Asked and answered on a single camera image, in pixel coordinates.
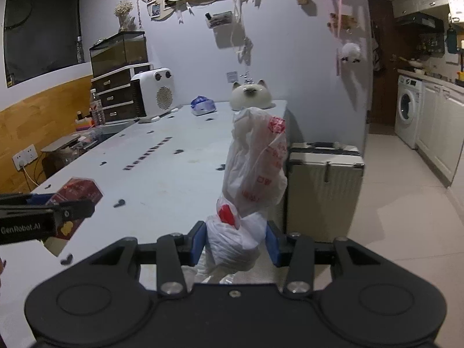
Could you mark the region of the person's left hand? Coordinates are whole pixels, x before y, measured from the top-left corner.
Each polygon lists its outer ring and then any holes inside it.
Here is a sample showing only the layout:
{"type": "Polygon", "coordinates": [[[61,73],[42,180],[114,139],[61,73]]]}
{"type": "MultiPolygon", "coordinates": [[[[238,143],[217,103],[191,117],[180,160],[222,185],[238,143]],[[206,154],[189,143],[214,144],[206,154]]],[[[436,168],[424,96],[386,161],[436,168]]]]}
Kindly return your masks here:
{"type": "Polygon", "coordinates": [[[0,275],[3,274],[6,267],[6,260],[0,259],[0,275]]]}

